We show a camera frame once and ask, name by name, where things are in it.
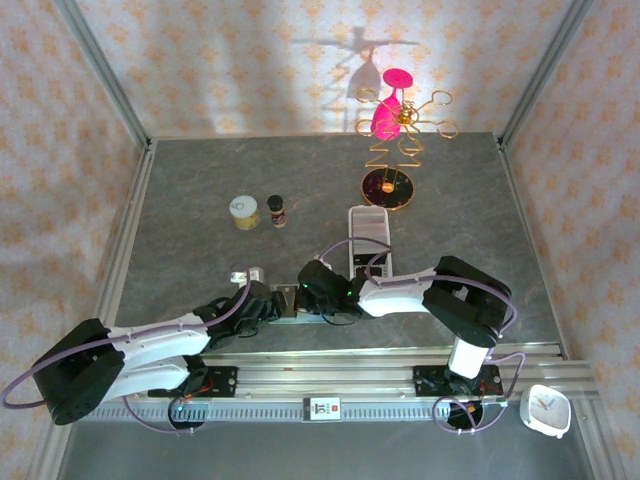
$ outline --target marble-patterned surface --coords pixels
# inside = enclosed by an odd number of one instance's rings
[[[416,192],[390,214],[394,273],[456,255],[509,285],[520,320],[507,342],[557,341],[532,250],[489,133],[445,140],[423,134],[422,166],[409,169]],[[363,204],[367,138],[355,135],[160,141],[118,312],[120,326],[179,316],[235,286],[234,265],[259,265],[266,281],[295,283],[324,248],[347,237],[347,210]],[[238,230],[228,206],[254,196],[262,220]],[[287,225],[274,228],[266,199],[284,198]],[[328,257],[346,275],[348,249]],[[452,334],[430,315],[395,315],[345,328],[265,325],[227,351],[436,346]]]

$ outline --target floral wallpaper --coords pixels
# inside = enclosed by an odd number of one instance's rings
[[[92,315],[140,152],[52,1],[12,2],[0,32],[4,386]],[[47,418],[0,408],[0,478],[26,478]]]
[[[570,3],[79,1],[146,131],[179,137],[352,132],[390,67],[453,94],[430,118],[499,133]]]
[[[640,471],[640,9],[597,0],[510,150],[559,322]]]

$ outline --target clock face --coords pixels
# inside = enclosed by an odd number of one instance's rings
[[[566,428],[569,402],[551,389],[532,389],[529,397],[530,415],[545,425],[559,430]]]

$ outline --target gray table surface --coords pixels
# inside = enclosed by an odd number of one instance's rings
[[[58,478],[589,480],[593,473],[577,424],[561,440],[546,437],[522,424],[514,404],[473,436],[433,422],[218,423],[176,437],[132,422],[81,421]]]
[[[390,213],[396,275],[455,255],[509,285],[519,321],[505,342],[556,342],[558,331],[493,137],[422,134],[422,166],[405,169],[413,201]],[[372,141],[356,135],[161,140],[158,143],[116,324],[168,320],[231,296],[234,265],[261,266],[269,284],[295,283],[305,263],[347,237],[347,210],[364,204],[360,183]],[[399,160],[392,157],[391,162]],[[229,203],[254,196],[262,220],[238,230]],[[287,225],[274,228],[266,199],[284,198]],[[347,275],[348,249],[330,257]],[[391,315],[345,328],[265,325],[228,352],[450,345],[434,317]]]

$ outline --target bottle cap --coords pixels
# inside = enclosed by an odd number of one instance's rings
[[[269,210],[273,212],[278,212],[283,208],[282,197],[280,195],[271,195],[267,199],[267,205],[269,205]]]

